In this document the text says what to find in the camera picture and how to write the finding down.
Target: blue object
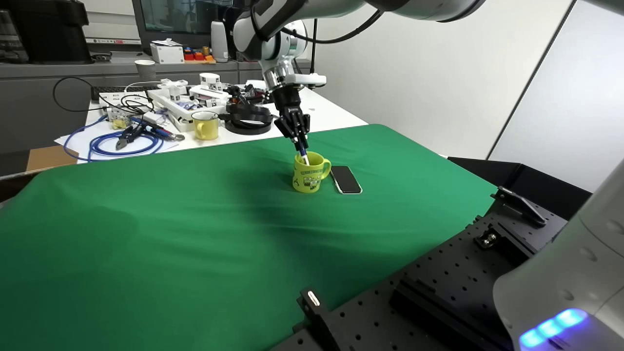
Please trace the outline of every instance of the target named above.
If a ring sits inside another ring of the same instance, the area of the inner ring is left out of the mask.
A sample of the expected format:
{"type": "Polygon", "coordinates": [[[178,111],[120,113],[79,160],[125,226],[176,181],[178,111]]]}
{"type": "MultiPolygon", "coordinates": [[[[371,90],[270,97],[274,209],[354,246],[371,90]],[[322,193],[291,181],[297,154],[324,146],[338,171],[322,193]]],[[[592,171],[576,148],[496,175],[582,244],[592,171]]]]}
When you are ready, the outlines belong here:
{"type": "Polygon", "coordinates": [[[588,312],[584,310],[564,310],[560,316],[556,316],[556,322],[564,327],[574,327],[582,324],[588,318],[588,312]]]}
{"type": "Polygon", "coordinates": [[[523,337],[521,337],[521,343],[525,347],[537,347],[545,341],[547,341],[547,337],[543,337],[537,329],[531,329],[531,331],[523,333],[523,337]]]}
{"type": "Polygon", "coordinates": [[[551,337],[562,335],[566,329],[580,326],[584,320],[588,320],[588,312],[578,308],[564,310],[556,318],[551,318],[523,333],[521,343],[527,349],[539,347],[547,343],[551,337]]]}
{"type": "Polygon", "coordinates": [[[145,148],[141,148],[141,150],[129,150],[129,152],[104,150],[104,148],[102,148],[102,142],[106,142],[106,140],[110,140],[110,138],[120,138],[120,136],[122,136],[122,132],[110,132],[110,134],[102,134],[102,136],[98,136],[98,138],[94,138],[94,140],[90,142],[88,158],[81,158],[81,156],[75,156],[75,154],[69,152],[69,142],[75,138],[75,134],[79,134],[79,132],[83,132],[83,131],[86,131],[86,129],[92,129],[92,127],[96,127],[96,125],[100,125],[100,123],[104,123],[104,121],[106,121],[106,115],[102,115],[102,117],[100,117],[98,121],[94,121],[92,125],[86,125],[85,129],[73,132],[73,134],[63,142],[65,154],[69,154],[69,156],[73,156],[73,158],[77,158],[77,160],[83,160],[83,162],[98,162],[98,160],[94,160],[94,154],[104,154],[104,156],[157,154],[157,152],[163,148],[163,144],[164,144],[163,138],[157,138],[157,136],[151,136],[151,134],[143,134],[145,138],[151,140],[151,144],[145,146],[145,148]]]}
{"type": "Polygon", "coordinates": [[[554,335],[560,335],[564,331],[564,327],[560,324],[556,324],[554,320],[547,320],[545,324],[539,326],[539,331],[545,337],[554,337],[554,335]]]}

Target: electronic equipment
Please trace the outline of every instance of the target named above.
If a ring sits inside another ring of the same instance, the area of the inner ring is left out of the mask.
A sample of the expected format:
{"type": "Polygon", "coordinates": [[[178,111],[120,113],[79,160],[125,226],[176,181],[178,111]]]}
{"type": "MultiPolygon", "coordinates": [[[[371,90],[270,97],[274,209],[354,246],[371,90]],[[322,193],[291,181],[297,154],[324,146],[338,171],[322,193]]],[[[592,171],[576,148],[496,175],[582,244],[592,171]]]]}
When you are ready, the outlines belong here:
{"type": "Polygon", "coordinates": [[[363,187],[358,183],[348,166],[332,166],[332,177],[338,193],[363,193],[363,187]]]}

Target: green cloth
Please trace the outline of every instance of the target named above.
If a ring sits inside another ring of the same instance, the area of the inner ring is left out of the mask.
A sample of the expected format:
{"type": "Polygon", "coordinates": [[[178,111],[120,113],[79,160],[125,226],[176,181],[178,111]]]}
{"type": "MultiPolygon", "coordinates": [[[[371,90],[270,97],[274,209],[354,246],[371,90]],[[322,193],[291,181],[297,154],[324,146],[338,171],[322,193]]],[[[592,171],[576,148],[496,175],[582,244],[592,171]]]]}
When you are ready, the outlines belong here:
{"type": "Polygon", "coordinates": [[[461,232],[494,185],[379,125],[313,134],[363,195],[291,189],[287,138],[46,171],[0,210],[3,349],[268,349],[461,232]]]}

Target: white table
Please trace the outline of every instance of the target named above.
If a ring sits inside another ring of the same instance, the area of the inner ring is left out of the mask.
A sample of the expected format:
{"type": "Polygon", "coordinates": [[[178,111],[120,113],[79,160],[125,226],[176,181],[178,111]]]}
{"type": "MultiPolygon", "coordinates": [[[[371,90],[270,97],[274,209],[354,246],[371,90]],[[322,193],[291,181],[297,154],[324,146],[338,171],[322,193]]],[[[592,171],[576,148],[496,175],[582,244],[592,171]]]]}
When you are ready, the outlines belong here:
{"type": "MultiPolygon", "coordinates": [[[[122,97],[122,93],[110,93],[108,97],[112,101],[118,101],[122,97]]],[[[309,113],[313,119],[311,132],[367,125],[363,119],[342,109],[340,105],[332,103],[330,99],[322,97],[320,93],[317,93],[313,90],[303,90],[301,99],[303,99],[303,111],[309,113]]],[[[278,109],[274,107],[274,103],[268,103],[266,107],[270,107],[272,113],[278,115],[278,109]]],[[[102,117],[100,111],[90,111],[86,117],[86,125],[96,123],[100,117],[102,117]]],[[[170,121],[166,121],[166,119],[163,119],[163,121],[164,121],[163,127],[178,132],[178,129],[170,121]]],[[[81,158],[86,158],[90,140],[100,134],[108,134],[108,132],[114,132],[110,123],[100,123],[85,132],[75,134],[67,146],[71,150],[79,152],[81,158]]],[[[283,138],[283,134],[280,132],[280,129],[276,125],[272,127],[270,132],[264,132],[264,134],[235,134],[221,125],[219,127],[219,140],[207,140],[207,142],[196,140],[196,136],[192,132],[182,132],[182,134],[186,134],[184,142],[166,142],[164,148],[159,150],[159,154],[161,152],[190,150],[190,148],[205,148],[205,146],[217,146],[217,144],[250,142],[250,140],[262,140],[262,138],[283,138]]],[[[129,150],[143,148],[143,146],[147,146],[145,142],[149,142],[149,140],[139,138],[133,144],[129,144],[127,148],[129,150]]],[[[104,144],[104,148],[116,150],[114,140],[104,144]]],[[[116,156],[116,158],[96,156],[96,160],[118,160],[118,158],[122,158],[122,156],[116,156]]]]}

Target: yellow object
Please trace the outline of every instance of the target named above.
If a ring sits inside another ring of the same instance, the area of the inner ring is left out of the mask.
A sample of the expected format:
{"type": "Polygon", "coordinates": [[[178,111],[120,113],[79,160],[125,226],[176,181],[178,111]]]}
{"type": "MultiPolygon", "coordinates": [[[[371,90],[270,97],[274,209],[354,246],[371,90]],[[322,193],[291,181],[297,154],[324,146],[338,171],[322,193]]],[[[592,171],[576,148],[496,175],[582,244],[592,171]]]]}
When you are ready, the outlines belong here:
{"type": "Polygon", "coordinates": [[[200,119],[196,121],[198,140],[217,140],[219,138],[219,119],[200,119]]]}
{"type": "Polygon", "coordinates": [[[116,129],[116,131],[124,131],[124,129],[127,129],[131,123],[129,123],[129,119],[112,119],[112,127],[116,129]]]}
{"type": "Polygon", "coordinates": [[[319,152],[309,152],[309,162],[303,156],[295,156],[293,189],[299,193],[317,193],[332,171],[332,162],[319,152]]]}

